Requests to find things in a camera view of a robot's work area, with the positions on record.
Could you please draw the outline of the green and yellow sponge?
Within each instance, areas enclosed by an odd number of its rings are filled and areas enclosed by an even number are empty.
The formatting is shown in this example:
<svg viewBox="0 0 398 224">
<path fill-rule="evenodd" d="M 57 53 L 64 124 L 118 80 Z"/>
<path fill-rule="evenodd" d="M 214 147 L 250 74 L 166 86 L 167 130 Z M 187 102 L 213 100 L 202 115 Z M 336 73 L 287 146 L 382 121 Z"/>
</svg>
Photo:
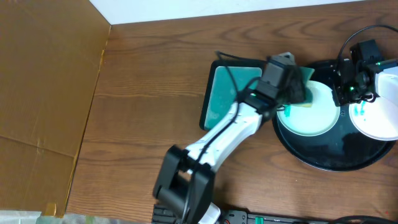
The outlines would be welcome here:
<svg viewBox="0 0 398 224">
<path fill-rule="evenodd" d="M 313 68 L 300 67 L 300 71 L 302 72 L 303 75 L 303 83 L 305 87 L 305 100 L 301 103 L 294 103 L 293 106 L 310 108 L 312 106 L 313 93 L 311 92 L 311 90 L 307 85 L 315 70 Z"/>
</svg>

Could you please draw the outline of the mint plate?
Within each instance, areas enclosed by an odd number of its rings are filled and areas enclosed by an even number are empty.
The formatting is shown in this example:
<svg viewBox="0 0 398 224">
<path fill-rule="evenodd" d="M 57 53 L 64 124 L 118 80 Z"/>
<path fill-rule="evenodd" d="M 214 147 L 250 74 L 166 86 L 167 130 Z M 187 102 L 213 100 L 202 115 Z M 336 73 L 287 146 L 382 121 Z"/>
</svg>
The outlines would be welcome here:
<svg viewBox="0 0 398 224">
<path fill-rule="evenodd" d="M 285 106 L 277 112 L 277 118 L 289 131 L 300 136 L 318 136 L 329 131 L 340 116 L 340 107 L 335 106 L 332 90 L 327 85 L 309 81 L 313 93 L 312 106 L 303 108 L 293 105 Z"/>
</svg>

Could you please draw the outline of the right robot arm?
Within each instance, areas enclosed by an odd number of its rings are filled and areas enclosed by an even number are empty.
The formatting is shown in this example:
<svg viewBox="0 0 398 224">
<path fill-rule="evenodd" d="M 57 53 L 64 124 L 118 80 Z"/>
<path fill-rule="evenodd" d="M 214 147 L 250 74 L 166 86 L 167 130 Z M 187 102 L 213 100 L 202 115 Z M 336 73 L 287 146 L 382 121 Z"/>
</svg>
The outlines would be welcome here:
<svg viewBox="0 0 398 224">
<path fill-rule="evenodd" d="M 384 98 L 397 105 L 397 60 L 381 62 L 344 59 L 337 74 L 340 80 L 333 86 L 333 101 L 336 106 L 362 101 L 373 103 Z"/>
</svg>

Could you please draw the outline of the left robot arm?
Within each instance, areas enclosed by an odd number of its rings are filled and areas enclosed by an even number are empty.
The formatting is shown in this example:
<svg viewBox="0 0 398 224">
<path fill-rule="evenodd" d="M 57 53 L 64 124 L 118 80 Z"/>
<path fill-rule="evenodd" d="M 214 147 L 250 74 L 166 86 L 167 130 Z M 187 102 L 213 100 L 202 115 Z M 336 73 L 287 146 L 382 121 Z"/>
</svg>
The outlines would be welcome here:
<svg viewBox="0 0 398 224">
<path fill-rule="evenodd" d="M 226 158 L 282 105 L 305 101 L 305 79 L 290 52 L 267 58 L 261 77 L 237 92 L 226 116 L 185 149 L 172 146 L 165 154 L 153 196 L 181 223 L 216 223 L 213 205 L 215 175 Z"/>
</svg>

